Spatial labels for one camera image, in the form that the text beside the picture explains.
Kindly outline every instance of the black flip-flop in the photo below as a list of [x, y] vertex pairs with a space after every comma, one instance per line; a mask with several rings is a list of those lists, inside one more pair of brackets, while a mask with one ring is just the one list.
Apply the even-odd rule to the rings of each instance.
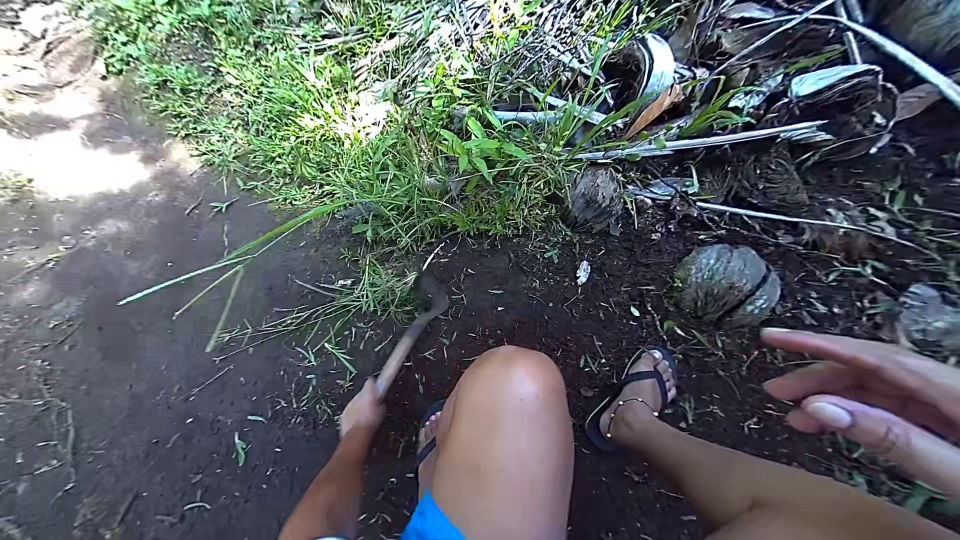
[[[673, 371], [674, 380], [680, 380], [680, 369], [677, 368], [677, 363], [673, 360], [673, 353], [661, 347], [647, 347], [643, 352], [646, 353], [648, 351], [660, 351], [660, 354], [663, 356], [663, 361], [665, 361]], [[600, 416], [603, 415], [605, 410], [607, 410], [607, 407], [610, 406], [610, 403], [620, 395], [620, 392], [623, 391], [623, 388], [627, 384], [630, 384], [631, 382], [637, 382], [638, 380], [655, 380], [657, 382], [657, 388], [660, 389], [660, 408], [664, 408], [667, 405], [666, 381], [663, 380], [663, 375], [660, 374], [659, 370], [655, 368], [647, 371], [630, 373], [630, 368], [634, 367], [634, 364], [640, 361], [641, 356], [643, 356], [643, 354], [637, 356], [633, 362], [630, 362], [630, 365], [628, 365], [627, 369], [624, 370], [623, 377], [620, 379], [620, 382], [618, 382], [616, 386], [611, 389], [607, 399], [605, 399], [600, 406], [596, 407], [587, 417], [587, 423], [584, 426], [585, 431], [587, 432], [587, 438], [591, 443], [593, 443], [593, 446], [595, 446], [601, 452], [613, 452], [618, 448], [617, 445], [613, 443], [613, 441], [611, 441], [603, 431], [600, 430]]]
[[[426, 423], [428, 420], [430, 420], [431, 416], [444, 410], [445, 403], [446, 400], [439, 400], [426, 409], [426, 412], [424, 412], [423, 416], [420, 418], [420, 430], [423, 429], [423, 426], [426, 426]], [[414, 467], [414, 479], [417, 481], [417, 483], [420, 483], [420, 465], [435, 448], [437, 448], [437, 437], [428, 440], [426, 444], [423, 445], [423, 448], [420, 449], [420, 452], [417, 453], [417, 466]]]

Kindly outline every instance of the dirt path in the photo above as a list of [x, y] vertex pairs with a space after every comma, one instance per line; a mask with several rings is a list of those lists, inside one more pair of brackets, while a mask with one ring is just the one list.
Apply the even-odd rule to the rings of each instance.
[[[211, 279], [116, 302], [278, 218], [245, 196], [211, 214], [233, 195], [90, 65], [4, 107], [0, 170], [34, 189], [0, 205], [0, 536], [269, 538], [336, 443], [316, 410], [290, 405], [304, 370], [279, 342], [204, 354], [224, 293], [171, 315]], [[290, 277], [334, 272], [336, 243], [292, 235], [252, 268], [236, 312], [299, 302]], [[243, 466], [235, 433], [250, 445]]]

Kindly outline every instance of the white debris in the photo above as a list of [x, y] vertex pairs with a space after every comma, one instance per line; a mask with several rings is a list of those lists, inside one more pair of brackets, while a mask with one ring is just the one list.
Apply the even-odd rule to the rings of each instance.
[[590, 263], [585, 260], [580, 263], [580, 268], [577, 268], [577, 285], [582, 285], [587, 282], [590, 277]]

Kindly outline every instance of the dirt ground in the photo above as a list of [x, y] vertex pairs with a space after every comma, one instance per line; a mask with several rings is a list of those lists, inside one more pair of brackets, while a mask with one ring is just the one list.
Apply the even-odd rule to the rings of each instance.
[[[208, 276], [129, 305], [116, 302], [215, 262], [282, 216], [251, 206], [243, 194], [228, 211], [211, 212], [209, 203], [234, 194], [139, 112], [120, 82], [102, 81], [91, 66], [75, 83], [8, 104], [4, 119], [0, 170], [34, 178], [36, 190], [6, 193], [0, 211], [0, 535], [273, 537], [336, 445], [331, 413], [353, 391], [338, 382], [342, 364], [324, 358], [306, 366], [294, 338], [205, 354], [225, 292], [176, 320], [171, 315], [212, 282]], [[814, 168], [804, 177], [842, 184], [835, 196], [874, 199], [871, 171], [888, 167], [884, 159]], [[913, 177], [952, 185], [925, 173]], [[255, 326], [276, 318], [277, 309], [325, 302], [294, 279], [330, 283], [352, 275], [340, 255], [356, 240], [338, 225], [292, 234], [255, 264], [228, 323]], [[891, 494], [892, 483], [874, 480], [887, 479], [887, 468], [835, 438], [787, 429], [787, 405], [762, 393], [764, 380], [804, 358], [759, 348], [755, 330], [686, 320], [671, 307], [670, 284], [676, 264], [697, 245], [747, 242], [783, 279], [769, 324], [874, 337], [883, 323], [867, 299], [903, 290], [916, 273], [904, 266], [886, 287], [862, 277], [827, 283], [829, 258], [760, 242], [750, 232], [720, 235], [657, 207], [643, 209], [636, 225], [624, 216], [620, 236], [449, 238], [432, 268], [451, 290], [451, 309], [421, 336], [390, 396], [369, 460], [363, 537], [398, 537], [416, 504], [416, 422], [473, 358], [503, 344], [543, 351], [564, 374], [577, 433], [571, 538], [708, 532], [640, 458], [597, 455], [582, 434], [613, 374], [648, 344], [671, 347], [684, 371], [666, 422]], [[584, 259], [592, 274], [578, 287]], [[360, 376], [379, 369], [394, 341], [388, 338], [402, 332], [391, 321], [367, 319], [342, 331], [367, 328], [369, 341], [354, 340], [349, 351]], [[374, 342], [388, 348], [376, 351]], [[235, 437], [250, 445], [242, 465]], [[869, 481], [863, 472], [872, 473]]]

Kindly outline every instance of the hand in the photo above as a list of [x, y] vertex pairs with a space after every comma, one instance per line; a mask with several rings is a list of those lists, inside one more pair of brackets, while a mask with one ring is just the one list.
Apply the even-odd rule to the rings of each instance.
[[960, 439], [960, 369], [840, 335], [764, 329], [760, 336], [768, 345], [826, 360], [764, 384], [777, 399], [802, 400], [787, 424], [807, 433], [842, 433], [960, 497], [960, 449], [923, 429]]
[[376, 383], [373, 379], [367, 379], [363, 388], [353, 396], [344, 408], [344, 413], [340, 415], [340, 438], [344, 438], [347, 432], [354, 428], [376, 430], [380, 422], [383, 422], [384, 410], [383, 401], [376, 391]]

